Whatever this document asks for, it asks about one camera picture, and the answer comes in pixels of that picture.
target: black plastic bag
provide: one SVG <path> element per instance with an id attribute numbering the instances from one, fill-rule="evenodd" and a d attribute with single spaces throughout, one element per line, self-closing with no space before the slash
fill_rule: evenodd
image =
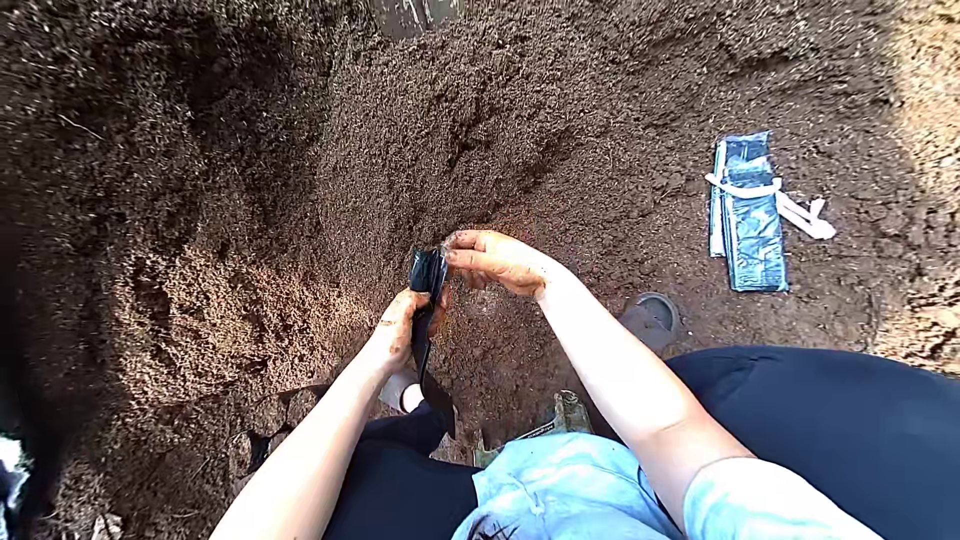
<path id="1" fill-rule="evenodd" d="M 444 429 L 450 438 L 457 438 L 456 423 L 453 415 L 453 401 L 449 394 L 444 392 L 437 381 L 426 369 L 430 358 L 430 323 L 433 321 L 434 311 L 440 305 L 446 280 L 446 259 L 443 248 L 429 250 L 414 250 L 413 263 L 410 266 L 410 289 L 416 292 L 429 292 L 430 303 L 414 313 L 413 335 L 411 349 L 414 361 L 417 363 L 417 375 L 420 380 L 420 389 L 426 402 L 444 419 Z"/>

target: finger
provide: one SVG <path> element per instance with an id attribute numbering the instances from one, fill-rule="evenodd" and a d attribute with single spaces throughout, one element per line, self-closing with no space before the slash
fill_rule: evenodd
<path id="1" fill-rule="evenodd" d="M 476 283 L 476 287 L 474 288 L 485 289 L 490 281 L 485 280 L 480 274 L 480 272 L 470 272 L 470 275 L 473 276 L 473 282 Z"/>
<path id="2" fill-rule="evenodd" d="M 469 270 L 461 270 L 460 276 L 463 278 L 464 283 L 466 283 L 471 289 L 483 288 L 483 284 L 473 272 L 470 272 Z"/>
<path id="3" fill-rule="evenodd" d="M 380 324 L 390 326 L 410 320 L 414 311 L 430 303 L 430 293 L 414 292 L 409 288 L 401 290 L 390 302 L 387 310 L 380 317 Z"/>
<path id="4" fill-rule="evenodd" d="M 496 240 L 503 237 L 505 235 L 497 231 L 457 231 L 447 237 L 444 246 L 454 250 L 487 251 Z"/>
<path id="5" fill-rule="evenodd" d="M 450 287 L 444 285 L 444 292 L 440 295 L 440 304 L 433 310 L 433 319 L 430 321 L 430 328 L 427 329 L 428 335 L 437 333 L 437 328 L 446 319 L 446 306 L 450 302 Z"/>
<path id="6" fill-rule="evenodd" d="M 440 309 L 446 311 L 446 307 L 450 305 L 450 285 L 444 284 L 444 290 L 440 293 Z"/>
<path id="7" fill-rule="evenodd" d="M 446 263 L 454 268 L 493 275 L 501 266 L 499 257 L 475 250 L 449 250 L 446 252 Z"/>

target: left hand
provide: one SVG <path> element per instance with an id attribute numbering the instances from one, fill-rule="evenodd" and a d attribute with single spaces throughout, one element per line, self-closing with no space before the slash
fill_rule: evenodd
<path id="1" fill-rule="evenodd" d="M 445 286 L 440 305 L 433 311 L 430 335 L 437 332 L 437 327 L 444 320 L 449 293 L 449 289 Z M 380 322 L 377 323 L 373 335 L 364 345 L 361 354 L 378 367 L 384 368 L 388 374 L 398 371 L 410 356 L 414 311 L 429 303 L 430 293 L 428 292 L 414 292 L 409 288 L 401 290 L 383 312 Z"/>

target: white strap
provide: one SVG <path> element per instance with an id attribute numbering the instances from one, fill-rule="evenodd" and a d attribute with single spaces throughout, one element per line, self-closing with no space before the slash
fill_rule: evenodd
<path id="1" fill-rule="evenodd" d="M 830 223 L 820 219 L 820 210 L 823 209 L 826 201 L 824 199 L 815 199 L 810 203 L 810 210 L 804 209 L 786 194 L 780 191 L 783 186 L 783 179 L 774 177 L 773 183 L 769 185 L 760 185 L 758 187 L 737 187 L 730 184 L 721 184 L 720 180 L 713 173 L 705 175 L 707 182 L 716 185 L 720 189 L 730 193 L 737 199 L 756 199 L 776 195 L 777 213 L 790 223 L 796 225 L 801 231 L 817 240 L 828 240 L 833 238 L 837 231 Z"/>
<path id="2" fill-rule="evenodd" d="M 783 180 L 780 177 L 774 177 L 773 183 L 769 185 L 758 185 L 757 187 L 737 187 L 731 184 L 720 184 L 720 180 L 713 173 L 705 175 L 707 182 L 716 185 L 720 189 L 730 193 L 737 199 L 756 199 L 773 195 L 783 186 Z"/>

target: dirty hand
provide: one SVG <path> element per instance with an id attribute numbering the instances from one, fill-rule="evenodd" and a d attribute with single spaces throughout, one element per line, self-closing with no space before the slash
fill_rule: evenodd
<path id="1" fill-rule="evenodd" d="M 446 262 L 473 288 L 500 282 L 524 296 L 540 298 L 550 269 L 560 264 L 516 238 L 495 231 L 457 231 L 444 242 Z"/>
<path id="2" fill-rule="evenodd" d="M 430 335 L 436 333 L 444 320 L 448 299 L 449 290 L 444 287 L 440 305 L 434 309 L 430 322 Z M 410 356 L 414 311 L 429 303 L 428 292 L 414 292 L 409 288 L 401 290 L 383 312 L 373 335 L 357 357 L 365 358 L 375 368 L 383 368 L 388 375 L 398 371 Z"/>

